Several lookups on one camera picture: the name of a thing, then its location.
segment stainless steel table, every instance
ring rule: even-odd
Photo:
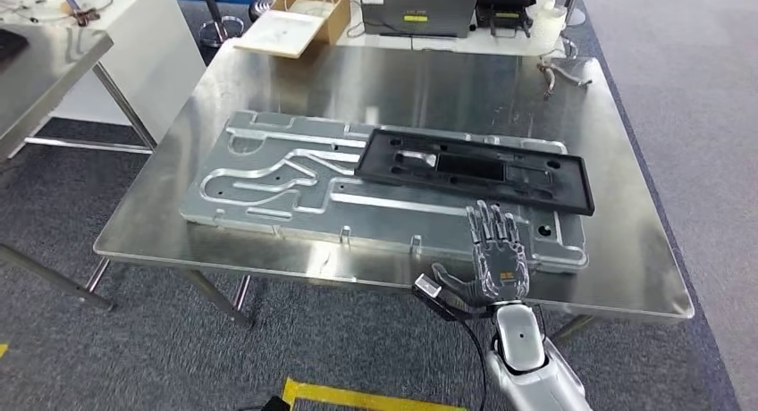
[[[0,71],[0,160],[39,127],[87,71],[97,67],[113,42],[103,31],[0,25],[23,35],[29,46]],[[0,243],[0,261],[19,266],[94,306],[113,304],[94,293],[107,265],[103,260],[82,287],[12,247]]]
[[[152,153],[156,142],[99,62],[114,45],[104,31],[13,24],[0,24],[0,29],[20,34],[29,41],[29,46],[0,72],[0,159],[24,142]],[[89,70],[114,98],[145,146],[30,137]]]
[[[578,275],[538,273],[529,301],[577,315],[661,323],[692,317],[692,302],[599,63],[564,60],[572,74],[594,83],[581,89],[559,80],[549,101],[536,65],[536,58],[334,46],[314,46],[292,61],[226,44],[95,251],[152,269],[180,268],[241,324],[244,315],[201,270],[409,289],[420,273],[430,273],[430,258],[185,222],[179,203],[232,112],[543,138],[562,141],[571,154],[585,158],[596,211],[584,220],[589,266]],[[471,275],[470,264],[449,267],[461,277]]]

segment yellow label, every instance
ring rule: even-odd
[[[406,22],[427,22],[429,17],[423,15],[405,15],[403,20]]]

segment white bottle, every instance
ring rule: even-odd
[[[548,0],[535,11],[532,19],[529,51],[533,55],[545,55],[555,49],[560,33],[566,28],[566,8],[556,7],[555,0]]]

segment yellow floor tape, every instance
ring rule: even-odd
[[[305,384],[287,378],[282,393],[284,402],[295,407],[296,399],[324,402],[343,407],[372,409],[375,411],[466,411],[465,408],[420,402],[411,399],[390,398],[370,395],[359,391],[335,389],[333,387]]]

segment aluminum plate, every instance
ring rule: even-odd
[[[404,127],[377,125],[386,129]],[[282,113],[237,112],[181,204],[190,222],[390,252],[471,258],[465,207],[475,198],[364,182],[353,169],[374,125]],[[412,130],[566,154],[559,142]],[[501,203],[517,219],[532,268],[586,266],[581,217]]]

